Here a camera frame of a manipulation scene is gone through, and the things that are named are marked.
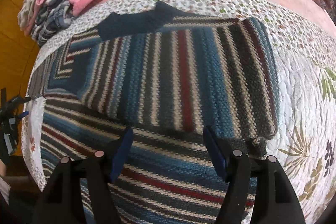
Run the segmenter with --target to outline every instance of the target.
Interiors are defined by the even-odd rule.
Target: white sleeve
[[[0,177],[0,194],[8,204],[10,186]]]

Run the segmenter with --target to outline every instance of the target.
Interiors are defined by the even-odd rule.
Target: yellow floor
[[[0,88],[6,87],[8,100],[17,94],[26,95],[39,51],[37,43],[25,37],[17,23],[22,3],[23,0],[0,0]],[[21,139],[19,145],[16,155],[21,155]]]

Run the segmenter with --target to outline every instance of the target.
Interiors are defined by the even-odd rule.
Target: floral bedspread
[[[111,12],[138,13],[157,0],[110,0],[76,19],[41,48],[34,69],[73,34],[83,32]],[[275,155],[299,198],[306,223],[314,223],[336,191],[336,42],[315,24],[266,0],[161,0],[193,13],[224,18],[257,17],[267,27],[278,69],[280,122],[268,154]],[[40,144],[43,98],[26,108],[34,115],[22,127],[22,152],[43,189]],[[248,223],[251,214],[243,221]]]

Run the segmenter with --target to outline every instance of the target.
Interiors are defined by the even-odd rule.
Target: striped sweater
[[[227,186],[202,128],[258,157],[277,130],[277,72],[255,18],[187,14],[160,2],[149,12],[111,14],[51,54],[31,83],[30,96],[47,98],[46,176],[58,158],[86,157],[134,127],[125,169],[110,186],[126,222],[212,223]],[[87,195],[85,202],[90,215]]]

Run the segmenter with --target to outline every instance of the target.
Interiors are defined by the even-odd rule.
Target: silver screw
[[[236,157],[240,157],[243,154],[243,152],[241,152],[240,150],[236,149],[233,151],[233,155],[235,155]]]
[[[97,158],[100,158],[104,155],[104,151],[102,150],[98,150],[94,153],[94,155],[97,157]]]
[[[277,161],[277,158],[274,157],[274,156],[269,156],[269,157],[268,157],[268,160],[269,160],[270,162],[276,162],[276,161]]]
[[[66,164],[70,159],[68,157],[61,158],[61,163]]]

